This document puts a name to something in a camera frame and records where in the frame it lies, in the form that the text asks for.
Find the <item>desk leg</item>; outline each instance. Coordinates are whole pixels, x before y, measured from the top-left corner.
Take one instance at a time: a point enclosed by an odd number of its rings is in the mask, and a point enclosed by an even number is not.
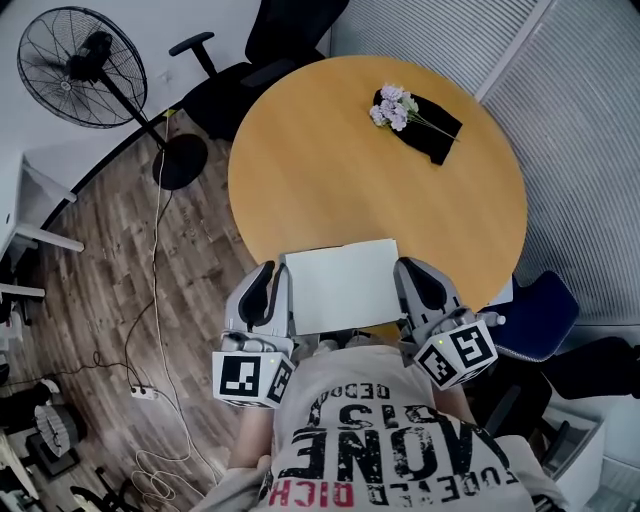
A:
[[[18,225],[16,226],[16,233],[20,236],[35,238],[36,240],[41,240],[42,242],[46,242],[48,244],[57,245],[58,247],[63,247],[64,249],[69,249],[71,251],[84,251],[83,243],[76,240],[71,240],[70,238],[65,238],[60,235],[56,235],[54,233],[50,233],[49,231],[45,231],[44,229],[36,228],[35,226],[31,226],[30,224],[18,223]]]
[[[27,173],[29,174],[29,176],[31,176],[33,181],[35,181],[38,185],[40,185],[45,190],[49,190],[53,194],[63,197],[70,203],[75,203],[77,201],[78,196],[76,196],[68,188],[63,187],[62,185],[60,185],[60,183],[51,179],[46,174],[42,174],[40,171],[38,171],[37,169],[34,169],[29,164],[26,164],[24,166],[24,170],[27,171]]]
[[[0,294],[26,295],[27,297],[44,297],[42,288],[27,288],[26,286],[14,286],[12,284],[0,283]]]
[[[11,245],[15,245],[17,247],[26,247],[27,249],[37,249],[38,242],[35,240],[30,240],[29,238],[23,238],[20,235],[14,236],[11,240]]]

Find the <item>fan base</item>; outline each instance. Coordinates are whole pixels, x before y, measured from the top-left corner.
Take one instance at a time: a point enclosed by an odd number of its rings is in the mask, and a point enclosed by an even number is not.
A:
[[[204,169],[209,154],[205,142],[193,134],[178,135],[167,141],[166,153],[160,183],[164,190],[178,190],[195,180]],[[161,166],[162,151],[158,152],[153,162],[153,179],[156,183]]]

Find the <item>fan blade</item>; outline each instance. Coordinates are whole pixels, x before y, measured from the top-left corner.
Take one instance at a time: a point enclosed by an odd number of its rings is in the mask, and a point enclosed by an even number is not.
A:
[[[35,67],[51,68],[51,69],[54,69],[55,71],[66,74],[67,66],[65,64],[62,64],[61,62],[57,62],[55,60],[45,59],[43,57],[40,57],[39,55],[38,56],[34,55],[30,57],[29,63]]]

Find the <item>flower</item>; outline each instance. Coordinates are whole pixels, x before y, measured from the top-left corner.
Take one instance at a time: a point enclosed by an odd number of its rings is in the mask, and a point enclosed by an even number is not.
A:
[[[391,121],[391,128],[397,132],[402,131],[402,129],[407,126],[408,119],[409,113],[402,105],[397,104],[392,117],[389,119]]]
[[[397,103],[391,100],[382,100],[382,103],[380,103],[380,111],[382,112],[382,115],[384,115],[384,117],[386,117],[387,119],[391,119],[396,105]]]
[[[385,86],[380,91],[380,95],[382,96],[382,99],[393,101],[393,102],[400,101],[403,93],[404,93],[404,89],[402,87],[396,87],[395,85],[388,85],[388,84],[385,84]]]
[[[371,110],[369,110],[369,115],[371,116],[371,119],[373,119],[373,122],[376,126],[384,126],[388,122],[384,117],[382,109],[379,105],[374,105],[373,107],[371,107]]]

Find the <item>gray t-shirt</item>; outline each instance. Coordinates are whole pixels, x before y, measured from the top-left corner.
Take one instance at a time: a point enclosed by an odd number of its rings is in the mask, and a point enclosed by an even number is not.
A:
[[[229,470],[194,510],[534,511],[534,496],[565,505],[523,438],[493,439],[436,411],[428,378],[391,347],[303,361],[274,431],[273,458]]]

